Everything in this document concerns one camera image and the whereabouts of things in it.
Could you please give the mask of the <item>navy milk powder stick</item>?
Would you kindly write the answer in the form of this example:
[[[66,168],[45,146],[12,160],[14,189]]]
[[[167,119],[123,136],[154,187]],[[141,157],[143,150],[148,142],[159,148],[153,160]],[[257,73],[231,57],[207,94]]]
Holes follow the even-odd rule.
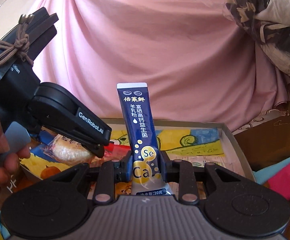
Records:
[[[164,196],[173,194],[158,166],[158,143],[145,82],[118,83],[125,126],[133,158],[131,194]]]

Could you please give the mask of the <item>red dried tofu packet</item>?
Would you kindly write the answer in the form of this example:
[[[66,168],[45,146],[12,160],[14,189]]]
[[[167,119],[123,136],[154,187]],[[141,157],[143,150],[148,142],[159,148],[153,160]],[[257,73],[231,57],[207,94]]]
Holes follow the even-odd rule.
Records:
[[[104,156],[103,161],[109,161],[109,160],[121,160],[123,159],[129,150],[131,150],[130,146],[126,145],[117,145],[113,143],[109,143],[108,146],[104,147]]]

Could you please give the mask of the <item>rice cracker packet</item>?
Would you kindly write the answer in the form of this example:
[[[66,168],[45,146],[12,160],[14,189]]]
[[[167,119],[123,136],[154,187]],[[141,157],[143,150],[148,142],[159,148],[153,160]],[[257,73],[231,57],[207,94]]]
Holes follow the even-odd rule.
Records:
[[[95,158],[95,156],[80,143],[60,134],[45,147],[44,154],[69,166],[80,163],[90,164]]]

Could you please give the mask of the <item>small orange mandarin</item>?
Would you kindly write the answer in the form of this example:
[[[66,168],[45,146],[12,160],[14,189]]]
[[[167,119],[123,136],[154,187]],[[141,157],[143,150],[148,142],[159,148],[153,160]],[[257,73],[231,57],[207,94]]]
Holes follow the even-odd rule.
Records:
[[[47,166],[45,169],[43,169],[41,171],[40,178],[42,180],[44,180],[44,179],[50,178],[50,177],[52,177],[60,172],[61,172],[61,170],[56,166]]]

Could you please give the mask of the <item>gold foil snack packet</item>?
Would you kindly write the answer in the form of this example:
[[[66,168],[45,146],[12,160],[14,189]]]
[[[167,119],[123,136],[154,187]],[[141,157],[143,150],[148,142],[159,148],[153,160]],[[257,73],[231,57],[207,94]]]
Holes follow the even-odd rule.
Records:
[[[131,182],[119,182],[115,184],[115,196],[131,195]]]

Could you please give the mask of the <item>white pink snack packet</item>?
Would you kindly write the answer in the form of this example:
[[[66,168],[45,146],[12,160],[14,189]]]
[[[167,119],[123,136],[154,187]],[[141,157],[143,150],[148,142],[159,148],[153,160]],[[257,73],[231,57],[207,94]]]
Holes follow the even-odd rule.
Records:
[[[204,167],[205,163],[216,163],[217,165],[227,168],[228,170],[231,170],[233,172],[239,172],[241,168],[240,164],[238,164],[234,160],[229,159],[224,154],[189,156],[189,157],[176,155],[176,154],[169,154],[168,156],[171,160],[180,159],[180,160],[189,161],[195,167]]]

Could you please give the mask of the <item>grey cardboard tray box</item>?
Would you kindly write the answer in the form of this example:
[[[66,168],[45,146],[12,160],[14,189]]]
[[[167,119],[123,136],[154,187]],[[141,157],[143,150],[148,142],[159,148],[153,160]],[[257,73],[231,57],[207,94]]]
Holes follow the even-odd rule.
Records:
[[[129,146],[128,133],[122,119],[108,119],[112,127],[111,141],[113,144]],[[235,172],[255,181],[253,172],[240,146],[225,124],[199,122],[155,121],[157,143],[160,150],[181,156],[203,156],[224,154],[240,164],[239,172]],[[61,171],[69,166],[56,162],[44,154],[45,147],[54,139],[55,133],[42,131],[41,142],[31,149],[31,157],[22,159],[21,167],[32,183],[41,180],[40,174],[47,166],[56,166]],[[105,162],[95,157],[91,167],[99,167]]]

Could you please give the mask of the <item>pink hanging sheet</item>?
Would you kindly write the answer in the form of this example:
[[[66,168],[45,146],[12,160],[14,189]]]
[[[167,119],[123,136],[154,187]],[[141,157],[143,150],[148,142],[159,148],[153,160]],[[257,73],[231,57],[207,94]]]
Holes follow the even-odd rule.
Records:
[[[59,20],[34,71],[102,118],[122,115],[118,83],[145,82],[155,119],[235,130],[289,96],[280,71],[213,1],[36,0]]]

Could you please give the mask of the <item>plastic bag of clothes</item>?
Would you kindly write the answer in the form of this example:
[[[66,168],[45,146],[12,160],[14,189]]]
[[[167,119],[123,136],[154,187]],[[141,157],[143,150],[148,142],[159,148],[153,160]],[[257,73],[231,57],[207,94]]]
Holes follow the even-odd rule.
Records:
[[[232,18],[290,77],[290,0],[225,0]]]

